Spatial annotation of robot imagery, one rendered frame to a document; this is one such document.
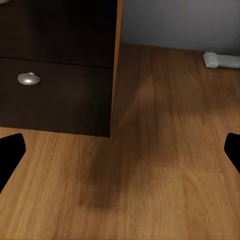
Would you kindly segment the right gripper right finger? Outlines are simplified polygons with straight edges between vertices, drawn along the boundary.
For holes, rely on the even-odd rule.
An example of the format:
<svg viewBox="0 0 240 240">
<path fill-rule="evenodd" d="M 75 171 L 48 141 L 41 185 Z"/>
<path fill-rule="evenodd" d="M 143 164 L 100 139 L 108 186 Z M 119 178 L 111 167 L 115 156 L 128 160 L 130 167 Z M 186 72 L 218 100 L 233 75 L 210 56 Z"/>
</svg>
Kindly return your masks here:
<svg viewBox="0 0 240 240">
<path fill-rule="evenodd" d="M 227 135 L 224 151 L 240 172 L 240 134 L 229 133 Z"/>
</svg>

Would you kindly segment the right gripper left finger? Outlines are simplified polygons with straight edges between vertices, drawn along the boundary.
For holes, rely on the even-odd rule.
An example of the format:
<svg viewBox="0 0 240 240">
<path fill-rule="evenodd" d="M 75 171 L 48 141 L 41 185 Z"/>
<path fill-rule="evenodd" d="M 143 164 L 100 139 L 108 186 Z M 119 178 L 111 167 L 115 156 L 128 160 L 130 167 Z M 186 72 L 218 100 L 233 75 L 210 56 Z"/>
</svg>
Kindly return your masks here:
<svg viewBox="0 0 240 240">
<path fill-rule="evenodd" d="M 21 133 L 0 138 L 0 192 L 26 152 Z"/>
</svg>

